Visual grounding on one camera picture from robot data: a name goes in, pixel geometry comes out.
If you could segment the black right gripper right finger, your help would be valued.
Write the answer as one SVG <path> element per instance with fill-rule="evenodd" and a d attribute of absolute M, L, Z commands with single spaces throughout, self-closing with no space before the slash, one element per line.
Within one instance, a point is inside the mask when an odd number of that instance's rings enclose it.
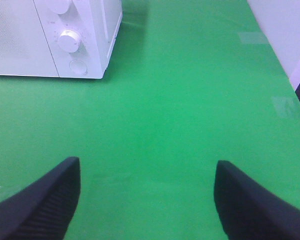
<path fill-rule="evenodd" d="M 230 240 L 300 240 L 300 209 L 227 160 L 216 165 L 213 197 Z"/>

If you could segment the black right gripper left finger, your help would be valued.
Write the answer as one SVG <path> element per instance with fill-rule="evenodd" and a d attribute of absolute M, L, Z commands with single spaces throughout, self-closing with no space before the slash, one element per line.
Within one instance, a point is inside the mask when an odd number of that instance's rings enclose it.
<path fill-rule="evenodd" d="M 80 198 L 80 159 L 71 156 L 0 202 L 0 240 L 62 240 Z"/>

